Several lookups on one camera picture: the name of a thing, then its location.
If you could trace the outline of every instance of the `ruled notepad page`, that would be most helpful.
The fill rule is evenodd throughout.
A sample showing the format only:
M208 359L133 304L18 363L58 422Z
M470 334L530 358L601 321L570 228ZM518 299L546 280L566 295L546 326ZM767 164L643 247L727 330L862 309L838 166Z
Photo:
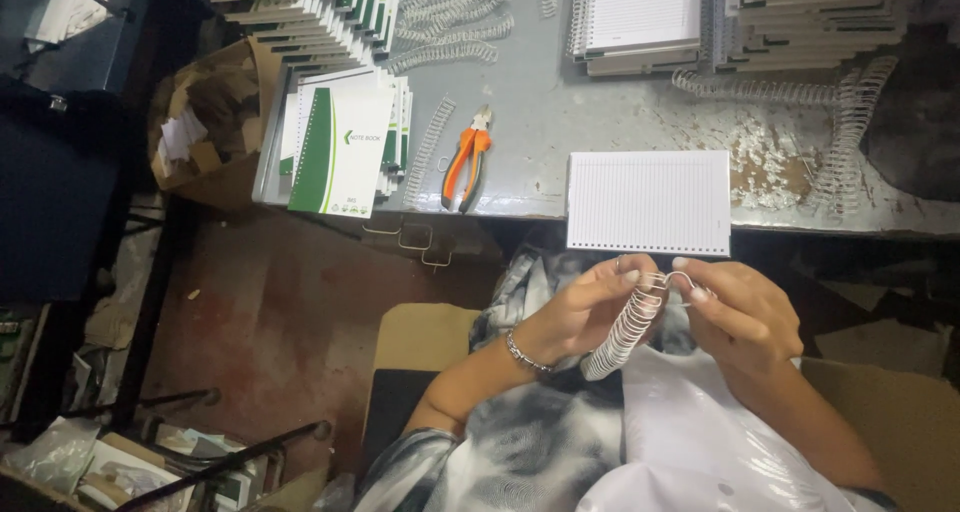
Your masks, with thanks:
M566 246L730 256L726 150L570 154Z
M700 0L591 0L588 50L700 38Z

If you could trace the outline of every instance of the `silver bracelet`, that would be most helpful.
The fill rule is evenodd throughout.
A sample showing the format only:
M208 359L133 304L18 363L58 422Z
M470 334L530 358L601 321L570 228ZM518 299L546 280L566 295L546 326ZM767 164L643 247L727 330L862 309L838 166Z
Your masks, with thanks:
M517 359L519 362L522 362L530 366L531 368L537 371L541 371L544 373L552 373L554 370L557 369L556 366L545 366L543 364L538 364L537 362L534 362L533 360L531 360L529 356L522 353L521 350L517 348L517 344L514 343L514 330L512 328L510 329L510 331L507 332L507 348L510 349L510 354L513 355L513 358Z

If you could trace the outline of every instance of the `gray metal table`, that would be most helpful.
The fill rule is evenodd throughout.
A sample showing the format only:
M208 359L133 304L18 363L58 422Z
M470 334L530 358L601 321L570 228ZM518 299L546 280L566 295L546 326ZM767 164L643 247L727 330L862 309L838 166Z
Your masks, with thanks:
M826 151L830 116L824 109L698 100L662 77L593 79L566 56L572 0L559 0L559 14L542 20L537 0L508 2L516 26L498 48L492 66L458 63L411 70L414 92L411 160L434 110L444 96L457 103L434 154L452 156L460 131L479 105L493 109L482 196L472 214L487 217L563 219L567 163L571 151L731 150L745 161L746 175L762 171L751 159L766 153L796 155ZM275 152L282 132L282 94L294 82L284 68L287 87L277 88L267 142L257 171L253 199L286 205L290 176L278 174ZM787 160L788 171L803 168ZM780 210L732 205L734 225L853 233L909 231L925 235L960 233L960 204L915 199L885 183L864 163L860 213L843 223L809 217L796 207ZM415 208L403 205L403 190L377 210L448 213L440 206L443 174L431 169Z

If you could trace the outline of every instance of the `human hand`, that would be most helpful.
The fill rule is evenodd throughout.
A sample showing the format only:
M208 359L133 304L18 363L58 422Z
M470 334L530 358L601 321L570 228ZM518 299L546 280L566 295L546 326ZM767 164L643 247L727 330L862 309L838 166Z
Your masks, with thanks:
M619 272L617 262L611 259L586 271L518 325L513 331L517 348L539 364L554 366L603 344L634 288L649 281L645 274L658 271L643 253L621 255Z
M683 277L671 279L690 304L690 332L721 370L768 376L804 352L800 319L790 299L762 273L738 262L709 264L684 257L674 259L673 268L716 295L692 287Z

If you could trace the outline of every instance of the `orange handle pliers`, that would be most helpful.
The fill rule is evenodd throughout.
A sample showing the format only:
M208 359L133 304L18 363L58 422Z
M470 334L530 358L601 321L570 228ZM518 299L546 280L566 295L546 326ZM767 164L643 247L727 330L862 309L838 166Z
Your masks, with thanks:
M460 176L460 170L470 158L470 171L466 179L466 190L463 192L463 200L460 202L460 213L465 214L474 203L474 199L480 193L480 180L483 175L483 152L490 149L493 141L490 139L488 128L490 120L494 113L489 105L483 105L480 110L473 115L473 124L469 129L460 134L460 150L453 156L450 166L443 176L443 189L440 192L439 202L444 208L450 209L453 204L453 193L457 185L457 178Z

